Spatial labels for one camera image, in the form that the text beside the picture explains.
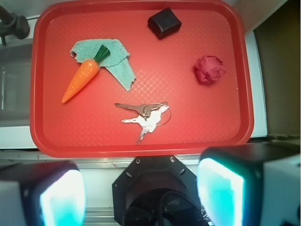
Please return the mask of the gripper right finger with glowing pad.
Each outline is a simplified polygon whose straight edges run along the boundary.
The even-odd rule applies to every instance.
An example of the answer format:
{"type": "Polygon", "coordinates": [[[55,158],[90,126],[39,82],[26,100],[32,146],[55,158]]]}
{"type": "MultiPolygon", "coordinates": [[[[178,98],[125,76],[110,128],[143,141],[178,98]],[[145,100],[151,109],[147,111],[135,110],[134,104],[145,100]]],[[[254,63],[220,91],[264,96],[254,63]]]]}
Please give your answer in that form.
{"type": "Polygon", "coordinates": [[[197,188],[215,226],[298,226],[301,148],[294,144],[208,148],[198,164],[197,188]]]}

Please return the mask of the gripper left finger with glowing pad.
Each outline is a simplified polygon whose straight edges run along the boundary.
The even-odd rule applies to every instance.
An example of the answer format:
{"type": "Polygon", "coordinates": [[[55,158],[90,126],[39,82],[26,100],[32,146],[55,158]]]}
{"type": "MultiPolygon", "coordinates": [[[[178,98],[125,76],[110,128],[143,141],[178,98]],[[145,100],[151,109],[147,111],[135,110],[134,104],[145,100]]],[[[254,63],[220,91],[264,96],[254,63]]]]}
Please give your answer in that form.
{"type": "Polygon", "coordinates": [[[0,167],[2,226],[81,226],[86,208],[85,179],[72,161],[0,167]]]}

